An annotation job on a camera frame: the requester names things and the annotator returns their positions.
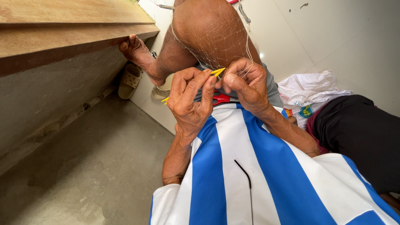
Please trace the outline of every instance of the white plastic bag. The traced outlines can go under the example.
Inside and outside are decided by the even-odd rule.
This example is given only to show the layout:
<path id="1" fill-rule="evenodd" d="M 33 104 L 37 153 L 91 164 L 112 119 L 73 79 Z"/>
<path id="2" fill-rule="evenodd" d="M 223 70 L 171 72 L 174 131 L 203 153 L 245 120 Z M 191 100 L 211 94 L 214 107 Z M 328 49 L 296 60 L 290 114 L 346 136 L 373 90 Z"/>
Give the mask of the white plastic bag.
<path id="1" fill-rule="evenodd" d="M 338 90 L 332 70 L 322 73 L 294 74 L 278 83 L 280 97 L 289 116 L 295 116 L 300 128 L 306 129 L 308 118 L 328 101 L 351 95 L 351 90 Z"/>

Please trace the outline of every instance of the scissors handle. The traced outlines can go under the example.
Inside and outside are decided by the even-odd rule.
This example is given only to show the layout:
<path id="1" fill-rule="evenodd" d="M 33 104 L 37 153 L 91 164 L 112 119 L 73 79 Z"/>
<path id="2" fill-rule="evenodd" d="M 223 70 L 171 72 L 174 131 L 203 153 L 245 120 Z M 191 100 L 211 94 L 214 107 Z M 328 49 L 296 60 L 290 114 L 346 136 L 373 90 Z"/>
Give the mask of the scissors handle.
<path id="1" fill-rule="evenodd" d="M 228 95 L 226 95 L 226 94 L 222 94 L 221 92 L 219 92 L 219 91 L 217 91 L 217 90 L 215 90 L 214 91 L 214 93 L 215 92 L 218 92 L 219 93 L 219 95 L 214 95 L 213 97 L 212 97 L 212 99 L 215 99 L 215 100 L 217 100 L 217 102 L 216 103 L 213 103 L 212 105 L 218 105 L 218 104 L 220 104 L 220 103 L 222 103 L 222 102 L 230 102 L 230 96 L 228 96 Z"/>

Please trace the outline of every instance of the black pants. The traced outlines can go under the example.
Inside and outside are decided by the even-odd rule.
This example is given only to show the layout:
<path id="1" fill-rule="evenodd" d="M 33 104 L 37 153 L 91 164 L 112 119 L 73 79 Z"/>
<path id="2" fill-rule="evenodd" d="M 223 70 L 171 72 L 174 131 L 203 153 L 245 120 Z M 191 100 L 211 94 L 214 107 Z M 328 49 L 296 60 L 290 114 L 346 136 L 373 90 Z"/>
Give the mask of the black pants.
<path id="1" fill-rule="evenodd" d="M 400 193 L 400 118 L 361 95 L 330 101 L 316 116 L 320 145 L 352 159 L 378 194 Z"/>

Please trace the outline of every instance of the white tile floor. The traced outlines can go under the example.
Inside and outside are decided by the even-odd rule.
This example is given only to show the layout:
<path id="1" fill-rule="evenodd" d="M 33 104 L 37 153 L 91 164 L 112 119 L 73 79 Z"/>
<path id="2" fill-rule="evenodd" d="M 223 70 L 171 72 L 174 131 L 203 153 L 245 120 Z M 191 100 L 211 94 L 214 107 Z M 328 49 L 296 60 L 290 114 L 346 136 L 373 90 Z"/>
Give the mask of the white tile floor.
<path id="1" fill-rule="evenodd" d="M 156 0 L 172 5 L 173 0 Z M 250 33 L 262 61 L 279 82 L 296 73 L 332 68 L 338 88 L 353 90 L 400 116 L 400 2 L 397 0 L 242 0 Z M 150 0 L 139 5 L 160 33 L 147 42 L 160 52 L 172 11 Z M 167 106 L 150 97 L 153 85 L 143 76 L 131 100 L 168 130 L 175 119 Z"/>

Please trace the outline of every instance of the concrete wall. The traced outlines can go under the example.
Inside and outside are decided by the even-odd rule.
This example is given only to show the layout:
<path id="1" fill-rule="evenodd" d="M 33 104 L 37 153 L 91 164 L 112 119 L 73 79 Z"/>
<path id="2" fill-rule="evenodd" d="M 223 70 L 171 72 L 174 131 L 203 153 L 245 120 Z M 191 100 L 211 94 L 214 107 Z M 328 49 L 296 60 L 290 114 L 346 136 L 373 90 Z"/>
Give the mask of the concrete wall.
<path id="1" fill-rule="evenodd" d="M 108 88 L 126 62 L 113 46 L 0 77 L 0 174 Z"/>

